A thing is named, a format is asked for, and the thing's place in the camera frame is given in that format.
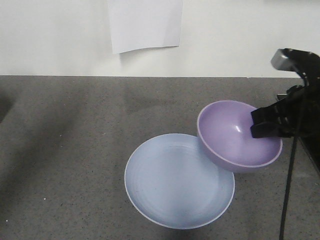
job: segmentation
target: wire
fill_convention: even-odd
[[[291,147],[288,175],[286,178],[286,186],[285,186],[285,193],[284,193],[284,200],[283,200],[283,207],[282,207],[282,214],[281,214],[279,240],[284,240],[286,216],[287,216],[287,209],[288,209],[288,202],[289,202],[289,195],[290,195],[290,188],[291,188],[291,180],[292,180],[292,174],[293,174],[295,156],[296,156],[296,150],[297,150],[297,142],[298,142],[301,123],[302,123],[302,119],[304,117],[304,110],[306,108],[306,102],[307,102],[307,88],[306,87],[308,86],[308,78],[307,78],[307,75],[305,72],[303,72],[299,75],[303,79],[304,93],[302,96],[302,103],[300,105],[298,121],[296,124],[296,132],[295,132],[293,142],[292,142],[292,147]]]

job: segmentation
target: speckled granite surface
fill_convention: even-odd
[[[217,100],[256,107],[300,83],[288,78],[0,76],[1,240],[274,240],[292,139],[279,159],[235,174],[231,206],[215,222],[173,230],[130,203],[124,170],[144,141],[196,135]],[[320,177],[298,146],[286,239],[320,239]]]

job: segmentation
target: bowl rim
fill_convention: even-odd
[[[279,155],[281,154],[282,152],[282,148],[283,148],[283,141],[282,139],[280,138],[280,147],[279,147],[279,150],[277,152],[277,154],[268,162],[265,162],[263,164],[259,164],[259,165],[245,165],[245,164],[240,164],[240,163],[236,163],[236,162],[233,162],[233,161],[230,161],[228,159],[226,159],[225,157],[221,156],[220,154],[218,154],[216,151],[214,151],[208,144],[207,142],[204,140],[204,137],[200,131],[200,118],[202,116],[202,114],[204,113],[205,110],[207,110],[208,108],[210,108],[212,105],[215,105],[215,104],[219,104],[219,103],[223,103],[223,102],[233,102],[233,103],[237,103],[237,104],[241,104],[241,105],[246,105],[248,107],[250,107],[253,111],[256,110],[257,108],[252,106],[252,105],[249,105],[245,102],[242,102],[242,101],[236,101],[236,100],[219,100],[219,101],[215,101],[215,102],[212,102],[212,103],[209,103],[208,105],[206,105],[199,113],[198,117],[197,117],[197,120],[196,120],[196,127],[197,127],[197,134],[198,134],[198,137],[201,139],[201,142],[205,145],[205,147],[211,152],[213,153],[214,155],[218,156],[220,159],[222,159],[223,161],[233,165],[233,166],[237,166],[237,167],[241,167],[241,168],[247,168],[247,169],[255,169],[255,168],[262,168],[262,167],[265,167],[271,163],[273,163],[278,157]]]
[[[151,217],[149,217],[146,213],[144,213],[136,204],[135,202],[133,201],[133,199],[131,198],[130,194],[129,194],[129,191],[128,191],[128,186],[127,186],[127,178],[126,178],[126,175],[127,175],[127,170],[128,170],[128,165],[129,165],[129,162],[132,161],[132,156],[135,154],[136,151],[138,151],[138,149],[140,147],[142,147],[142,145],[144,145],[146,142],[150,141],[150,140],[153,140],[155,138],[159,138],[159,137],[163,137],[165,135],[187,135],[189,137],[194,137],[194,138],[198,138],[194,135],[189,135],[189,134],[185,134],[185,133],[165,133],[165,134],[161,134],[161,135],[157,135],[157,136],[154,136],[146,141],[144,141],[142,144],[140,144],[134,151],[133,153],[130,155],[126,165],[125,165],[125,170],[124,170],[124,187],[125,187],[125,191],[126,191],[126,194],[130,200],[130,202],[132,203],[132,205],[134,206],[134,208],[140,213],[142,214],[146,219],[148,219],[149,221],[155,223],[155,224],[158,224],[162,227],[165,227],[165,228],[169,228],[169,229],[178,229],[178,230],[189,230],[189,229],[197,229],[197,228],[200,228],[200,227],[203,227],[205,225],[208,225],[212,222],[214,222],[215,220],[217,220],[218,218],[220,218],[226,211],[227,209],[230,207],[230,204],[232,202],[232,200],[234,199],[234,196],[235,196],[235,189],[236,189],[236,180],[235,180],[235,174],[232,172],[232,171],[229,171],[230,173],[232,173],[232,194],[230,196],[230,199],[228,201],[228,203],[226,204],[225,208],[217,215],[215,216],[214,218],[210,219],[209,221],[205,222],[205,223],[202,223],[202,224],[199,224],[199,225],[194,225],[194,226],[187,226],[187,227],[174,227],[174,226],[170,226],[170,225],[166,225],[166,224],[163,224],[161,222],[158,222],[154,219],[152,219]]]

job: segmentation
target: bowl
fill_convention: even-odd
[[[222,100],[204,107],[197,118],[201,148],[216,165],[234,172],[254,172],[274,162],[281,153],[280,137],[253,138],[251,112],[243,102]]]
[[[194,229],[227,210],[235,178],[206,157],[198,137],[171,133],[147,140],[132,153],[124,185],[134,207],[150,221]]]

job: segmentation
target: white wall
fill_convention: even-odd
[[[107,0],[0,0],[0,75],[293,77],[286,47],[320,54],[320,1],[184,0],[179,47],[112,54]]]

